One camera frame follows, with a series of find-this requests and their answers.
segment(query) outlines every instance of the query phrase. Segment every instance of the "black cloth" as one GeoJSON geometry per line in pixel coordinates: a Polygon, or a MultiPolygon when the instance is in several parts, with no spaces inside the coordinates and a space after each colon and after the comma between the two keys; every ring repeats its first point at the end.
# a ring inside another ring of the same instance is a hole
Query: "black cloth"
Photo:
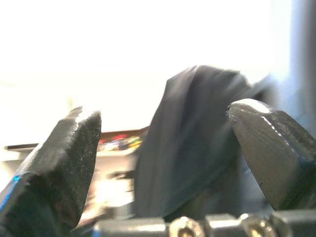
{"type": "Polygon", "coordinates": [[[260,91],[250,87],[238,72],[209,66],[188,68],[167,81],[138,154],[136,217],[165,217],[194,197],[205,199],[199,197],[213,192],[207,191],[212,184],[221,186],[218,180],[225,180],[225,172],[239,155],[239,144],[227,119],[228,106],[242,98],[254,98],[260,91]]]}

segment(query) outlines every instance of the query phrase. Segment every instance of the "dark fabric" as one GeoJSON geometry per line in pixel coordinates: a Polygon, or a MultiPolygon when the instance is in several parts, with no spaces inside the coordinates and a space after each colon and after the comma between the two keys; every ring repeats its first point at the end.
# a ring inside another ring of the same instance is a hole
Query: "dark fabric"
{"type": "Polygon", "coordinates": [[[209,66],[189,68],[167,81],[138,155],[136,217],[167,216],[225,179],[239,154],[228,106],[257,93],[238,72],[209,66]]]}

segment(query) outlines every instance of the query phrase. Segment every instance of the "blurry background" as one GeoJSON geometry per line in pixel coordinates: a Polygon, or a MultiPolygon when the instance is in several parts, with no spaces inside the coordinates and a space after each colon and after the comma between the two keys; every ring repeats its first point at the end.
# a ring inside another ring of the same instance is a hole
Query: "blurry background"
{"type": "MultiPolygon", "coordinates": [[[[196,64],[252,83],[269,75],[271,102],[314,134],[292,50],[303,42],[298,2],[1,1],[0,147],[45,140],[80,105],[101,110],[103,132],[146,127],[166,80],[196,64]]],[[[4,150],[0,160],[2,189],[20,161],[4,150]]]]}

